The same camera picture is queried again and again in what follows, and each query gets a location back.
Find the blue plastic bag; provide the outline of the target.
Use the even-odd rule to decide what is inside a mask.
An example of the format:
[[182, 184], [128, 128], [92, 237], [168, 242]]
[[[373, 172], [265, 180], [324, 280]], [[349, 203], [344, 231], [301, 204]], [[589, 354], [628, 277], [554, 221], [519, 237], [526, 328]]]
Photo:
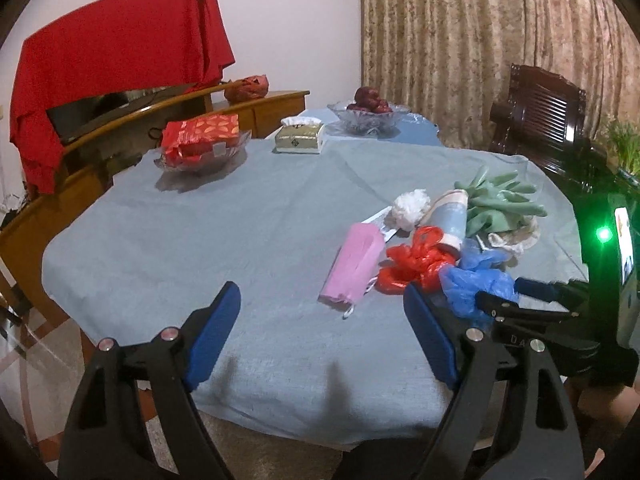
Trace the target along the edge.
[[486, 314], [475, 305], [478, 292], [488, 292], [502, 300], [518, 302], [512, 276], [502, 270], [511, 259], [508, 252], [483, 249], [480, 243], [466, 238], [461, 246], [460, 258], [455, 266], [444, 266], [438, 271], [440, 287], [449, 309], [458, 318], [479, 321]]

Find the green rubber glove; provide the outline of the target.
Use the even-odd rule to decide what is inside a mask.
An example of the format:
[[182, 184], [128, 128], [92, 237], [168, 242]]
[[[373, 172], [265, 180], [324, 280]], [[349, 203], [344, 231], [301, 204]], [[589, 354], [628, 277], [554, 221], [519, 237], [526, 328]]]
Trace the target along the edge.
[[530, 198], [536, 186], [522, 181], [517, 171], [491, 177], [489, 168], [481, 166], [471, 181], [456, 181], [454, 188], [468, 196], [467, 237], [513, 232], [530, 219], [548, 216], [547, 209]]

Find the green potted plant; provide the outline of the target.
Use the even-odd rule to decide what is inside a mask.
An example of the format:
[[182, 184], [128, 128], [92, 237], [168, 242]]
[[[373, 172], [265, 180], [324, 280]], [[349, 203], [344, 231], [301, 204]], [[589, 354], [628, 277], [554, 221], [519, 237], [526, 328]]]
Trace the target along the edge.
[[639, 177], [639, 124], [613, 118], [608, 122], [605, 131], [608, 149], [617, 160], [617, 166]]

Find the red plastic bag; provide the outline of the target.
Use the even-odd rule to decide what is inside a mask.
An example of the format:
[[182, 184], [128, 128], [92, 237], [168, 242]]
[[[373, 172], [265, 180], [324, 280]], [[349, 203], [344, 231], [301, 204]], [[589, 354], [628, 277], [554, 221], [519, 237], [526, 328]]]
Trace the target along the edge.
[[387, 295], [401, 295], [414, 283], [424, 292], [441, 290], [440, 270], [457, 263], [456, 257], [440, 244], [443, 238], [444, 232], [438, 226], [421, 226], [413, 233], [410, 244], [387, 248], [376, 289]]

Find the blue paper cup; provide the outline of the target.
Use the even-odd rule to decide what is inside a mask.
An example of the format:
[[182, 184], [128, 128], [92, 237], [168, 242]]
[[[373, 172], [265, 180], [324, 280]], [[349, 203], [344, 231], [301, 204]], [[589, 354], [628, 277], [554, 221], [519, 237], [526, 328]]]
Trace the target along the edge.
[[436, 226], [442, 230], [440, 247], [459, 255], [466, 233], [469, 194], [449, 190], [439, 196], [421, 219], [419, 226]]

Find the dark wooden chair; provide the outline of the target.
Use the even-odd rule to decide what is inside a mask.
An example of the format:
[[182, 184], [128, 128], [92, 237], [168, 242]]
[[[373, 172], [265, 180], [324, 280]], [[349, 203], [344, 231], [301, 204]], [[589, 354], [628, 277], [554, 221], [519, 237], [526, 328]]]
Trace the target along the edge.
[[557, 179], [587, 186], [606, 156], [585, 135], [587, 95], [538, 66], [510, 67], [508, 97], [491, 105], [490, 149], [523, 155]]

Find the white crumpled tissue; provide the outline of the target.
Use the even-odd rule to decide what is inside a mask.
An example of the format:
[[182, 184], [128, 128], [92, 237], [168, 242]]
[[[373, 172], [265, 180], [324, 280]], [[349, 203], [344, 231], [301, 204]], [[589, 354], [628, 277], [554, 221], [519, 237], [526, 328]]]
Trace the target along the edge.
[[399, 195], [392, 203], [390, 216], [396, 229], [411, 232], [431, 208], [431, 197], [424, 188]]

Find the light blue side cloth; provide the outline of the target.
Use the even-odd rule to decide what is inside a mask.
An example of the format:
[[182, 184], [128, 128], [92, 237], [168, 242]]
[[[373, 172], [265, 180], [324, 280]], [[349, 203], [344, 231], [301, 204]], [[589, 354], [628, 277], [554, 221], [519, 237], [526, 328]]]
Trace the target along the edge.
[[329, 107], [304, 110], [300, 117], [315, 117], [326, 127], [326, 137], [329, 140], [380, 140], [402, 144], [416, 144], [426, 146], [442, 146], [439, 140], [439, 126], [419, 114], [401, 114], [398, 122], [393, 125], [382, 124], [378, 128], [354, 129], [346, 122], [342, 122], [337, 114]]

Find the grey-blue tablecloth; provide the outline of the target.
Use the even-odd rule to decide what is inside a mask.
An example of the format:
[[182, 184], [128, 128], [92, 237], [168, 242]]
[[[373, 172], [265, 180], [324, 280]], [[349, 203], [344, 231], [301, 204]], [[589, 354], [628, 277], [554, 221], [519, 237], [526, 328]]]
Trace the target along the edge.
[[348, 229], [403, 192], [439, 196], [477, 170], [517, 171], [547, 209], [512, 269], [585, 278], [570, 202], [520, 156], [373, 140], [319, 155], [247, 144], [228, 174], [164, 174], [147, 154], [48, 245], [42, 284], [93, 340], [151, 339], [235, 282], [241, 312], [194, 401], [264, 434], [347, 448], [414, 437], [449, 403], [397, 296], [369, 292], [351, 316], [319, 301]]

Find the beige patterned curtain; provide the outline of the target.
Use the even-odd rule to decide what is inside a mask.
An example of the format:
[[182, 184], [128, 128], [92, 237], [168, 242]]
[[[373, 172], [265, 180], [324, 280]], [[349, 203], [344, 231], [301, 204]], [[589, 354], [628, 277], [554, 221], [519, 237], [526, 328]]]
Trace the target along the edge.
[[639, 40], [614, 0], [361, 0], [362, 81], [431, 119], [453, 148], [486, 148], [510, 68], [586, 92], [585, 130], [639, 118]]

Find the tissue box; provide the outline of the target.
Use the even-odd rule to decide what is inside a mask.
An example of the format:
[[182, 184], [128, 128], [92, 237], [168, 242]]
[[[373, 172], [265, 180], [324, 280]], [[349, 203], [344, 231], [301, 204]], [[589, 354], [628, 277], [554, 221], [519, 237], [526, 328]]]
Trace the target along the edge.
[[274, 151], [283, 154], [319, 155], [324, 147], [324, 123], [315, 117], [292, 116], [281, 120], [274, 133]]

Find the glass dish under packet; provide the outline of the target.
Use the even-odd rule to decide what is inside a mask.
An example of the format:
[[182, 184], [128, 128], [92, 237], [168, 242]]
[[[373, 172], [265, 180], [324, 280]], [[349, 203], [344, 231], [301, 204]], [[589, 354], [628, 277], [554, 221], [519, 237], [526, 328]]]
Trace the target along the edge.
[[154, 160], [154, 164], [165, 172], [211, 174], [224, 169], [237, 154], [244, 150], [248, 140], [250, 140], [250, 132], [243, 131], [238, 137], [238, 142], [232, 146], [222, 141], [185, 145], [171, 153], [163, 151]]

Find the wooden sideboard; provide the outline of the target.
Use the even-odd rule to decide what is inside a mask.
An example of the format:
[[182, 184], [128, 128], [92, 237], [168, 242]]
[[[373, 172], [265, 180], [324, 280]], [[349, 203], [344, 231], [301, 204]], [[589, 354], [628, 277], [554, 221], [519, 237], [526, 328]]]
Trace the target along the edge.
[[306, 108], [308, 90], [270, 90], [257, 100], [231, 104], [224, 98], [230, 84], [186, 93], [163, 90], [93, 120], [82, 133], [63, 142], [62, 165], [55, 192], [35, 194], [1, 230], [1, 315], [15, 324], [31, 308], [55, 325], [64, 313], [41, 285], [43, 252], [113, 183], [113, 177], [160, 145], [168, 122], [207, 113], [239, 117], [240, 126], [257, 139], [272, 133], [282, 118]]

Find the red snack packet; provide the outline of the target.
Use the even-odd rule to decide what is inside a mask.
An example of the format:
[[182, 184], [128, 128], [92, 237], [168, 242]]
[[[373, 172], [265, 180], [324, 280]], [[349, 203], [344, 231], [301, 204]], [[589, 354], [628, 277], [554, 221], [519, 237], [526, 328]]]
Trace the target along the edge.
[[168, 122], [160, 139], [160, 154], [171, 153], [185, 145], [205, 142], [224, 142], [228, 146], [238, 142], [241, 133], [237, 114], [206, 114], [181, 122]]

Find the red crumpled bag on sideboard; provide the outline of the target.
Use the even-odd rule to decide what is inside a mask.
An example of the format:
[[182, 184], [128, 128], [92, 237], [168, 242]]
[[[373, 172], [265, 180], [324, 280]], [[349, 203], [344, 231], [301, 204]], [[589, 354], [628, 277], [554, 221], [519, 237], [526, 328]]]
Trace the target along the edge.
[[224, 98], [232, 105], [264, 98], [269, 91], [266, 75], [248, 76], [231, 81], [224, 90]]

